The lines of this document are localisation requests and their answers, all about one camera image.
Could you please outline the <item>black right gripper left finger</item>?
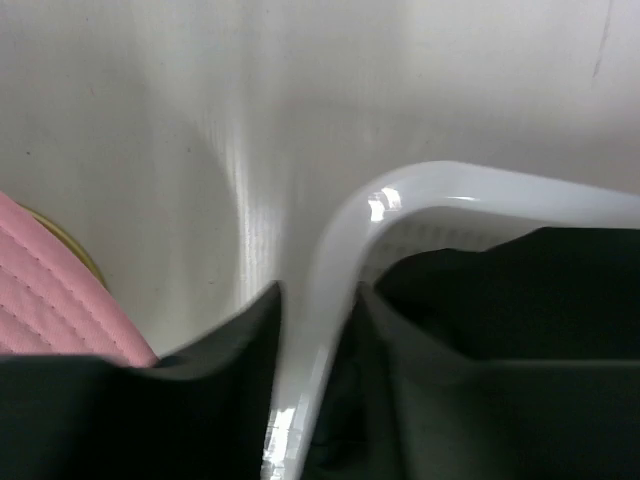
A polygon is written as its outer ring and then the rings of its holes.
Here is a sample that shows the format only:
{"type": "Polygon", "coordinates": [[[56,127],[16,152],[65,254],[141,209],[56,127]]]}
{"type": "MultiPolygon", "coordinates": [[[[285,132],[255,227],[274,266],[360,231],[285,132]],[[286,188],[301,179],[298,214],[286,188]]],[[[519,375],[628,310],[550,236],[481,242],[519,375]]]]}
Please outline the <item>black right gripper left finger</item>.
{"type": "Polygon", "coordinates": [[[89,356],[1,360],[5,479],[256,479],[282,291],[150,368],[89,356]]]}

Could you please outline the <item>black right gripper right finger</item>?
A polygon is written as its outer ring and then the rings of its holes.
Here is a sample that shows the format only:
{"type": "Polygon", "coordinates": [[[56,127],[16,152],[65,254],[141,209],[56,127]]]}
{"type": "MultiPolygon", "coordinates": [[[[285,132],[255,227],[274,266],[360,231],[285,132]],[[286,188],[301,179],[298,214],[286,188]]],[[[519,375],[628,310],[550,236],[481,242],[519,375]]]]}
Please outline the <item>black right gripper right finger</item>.
{"type": "Polygon", "coordinates": [[[319,414],[323,479],[635,479],[639,320],[347,305],[319,414]]]}

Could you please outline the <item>pink bucket hat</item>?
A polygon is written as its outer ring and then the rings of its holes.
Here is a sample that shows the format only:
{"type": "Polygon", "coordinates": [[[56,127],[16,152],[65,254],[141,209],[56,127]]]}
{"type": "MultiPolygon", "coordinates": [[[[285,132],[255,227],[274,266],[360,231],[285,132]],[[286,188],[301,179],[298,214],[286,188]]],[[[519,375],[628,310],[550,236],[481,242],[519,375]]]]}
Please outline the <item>pink bucket hat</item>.
{"type": "Polygon", "coordinates": [[[1,353],[157,357],[91,271],[30,212],[1,196],[1,353]]]}

